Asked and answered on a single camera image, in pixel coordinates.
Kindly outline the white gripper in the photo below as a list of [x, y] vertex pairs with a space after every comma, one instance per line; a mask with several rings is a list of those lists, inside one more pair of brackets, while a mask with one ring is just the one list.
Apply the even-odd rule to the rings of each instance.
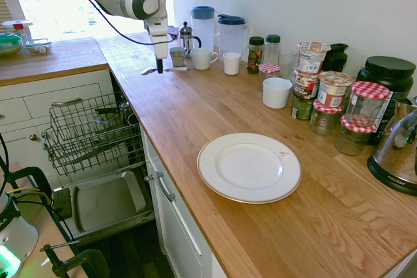
[[169, 26], [167, 15], [151, 17], [144, 21], [144, 26], [148, 31], [156, 55], [157, 72], [162, 74], [164, 71], [163, 59], [167, 57], [168, 52]]

